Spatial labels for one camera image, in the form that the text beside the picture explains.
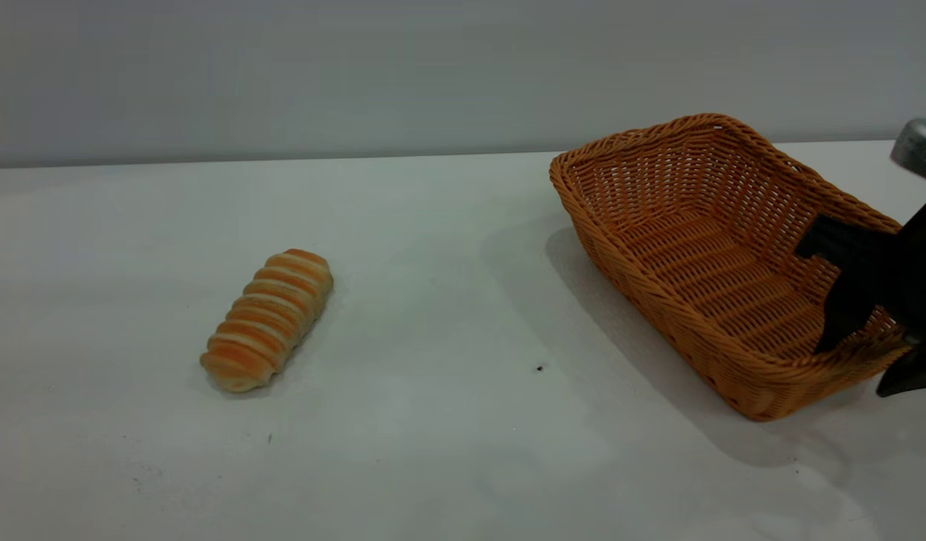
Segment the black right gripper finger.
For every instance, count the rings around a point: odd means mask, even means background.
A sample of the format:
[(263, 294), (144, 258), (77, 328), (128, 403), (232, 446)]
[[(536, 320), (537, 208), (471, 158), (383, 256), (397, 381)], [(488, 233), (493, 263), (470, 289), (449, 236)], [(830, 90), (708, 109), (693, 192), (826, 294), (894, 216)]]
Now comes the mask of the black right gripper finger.
[(825, 299), (824, 327), (814, 354), (831, 352), (864, 328), (877, 307), (891, 314), (887, 305), (891, 278), (912, 230), (909, 220), (895, 233), (851, 225), (833, 216), (813, 220), (797, 243), (796, 255), (822, 258), (839, 271)]
[(926, 389), (926, 343), (914, 346), (883, 373), (876, 394), (890, 397)]

